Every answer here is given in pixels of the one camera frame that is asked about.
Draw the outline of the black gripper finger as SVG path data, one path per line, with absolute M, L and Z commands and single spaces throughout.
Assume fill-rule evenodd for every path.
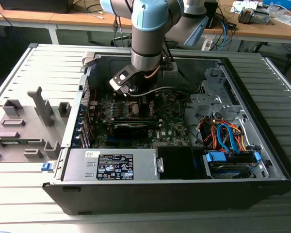
M 148 117 L 150 116 L 150 102 L 147 96 L 142 96 L 139 98 L 139 116 Z

